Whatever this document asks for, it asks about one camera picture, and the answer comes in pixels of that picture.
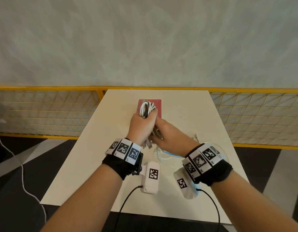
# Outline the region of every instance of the gray floor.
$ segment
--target gray floor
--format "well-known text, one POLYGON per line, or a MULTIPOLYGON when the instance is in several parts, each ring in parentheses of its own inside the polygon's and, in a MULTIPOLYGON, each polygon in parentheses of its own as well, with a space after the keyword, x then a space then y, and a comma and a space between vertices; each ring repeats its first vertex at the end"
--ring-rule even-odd
MULTIPOLYGON (((39 199, 43 197, 58 170, 76 141, 54 144, 54 148, 42 153, 43 140, 2 138, 3 143, 15 154, 32 151, 34 157, 26 157, 24 179, 27 190, 39 199)), ((278 204, 298 222, 298 151, 236 148, 250 183, 278 204)), ((1 156, 11 162, 11 154, 1 156)), ((56 206, 45 206, 48 218, 56 206)), ((117 213, 110 213, 103 231, 113 231, 117 213)), ((0 231, 39 231, 43 226, 40 205, 23 192, 21 169, 10 165, 10 172, 0 177, 0 231)), ((205 223, 173 218, 151 217, 123 213, 118 231, 215 231, 216 223, 205 223)), ((220 227, 220 231, 235 231, 232 226, 220 227)))

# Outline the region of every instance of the white table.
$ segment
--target white table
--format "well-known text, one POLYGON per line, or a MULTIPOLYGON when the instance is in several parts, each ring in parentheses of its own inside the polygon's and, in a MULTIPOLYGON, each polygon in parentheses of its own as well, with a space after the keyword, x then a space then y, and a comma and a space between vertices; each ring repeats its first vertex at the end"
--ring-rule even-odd
MULTIPOLYGON (((113 140, 126 136, 139 99, 161 99, 162 118, 191 137, 197 133, 200 142, 219 144, 228 154, 234 170, 248 180, 208 91, 108 90, 44 195, 42 204, 62 205, 96 170, 113 140)), ((159 162, 153 150, 142 150, 143 164, 147 161, 159 162)), ((217 222, 216 208, 207 195, 200 194, 192 200, 183 197, 173 177, 174 171, 161 163, 158 194, 148 195, 136 190, 122 212, 217 222)), ((140 183, 141 176, 128 176, 112 211, 118 212, 129 192, 140 183)), ((211 189, 204 184, 201 188, 215 200, 221 223, 230 224, 211 189)))

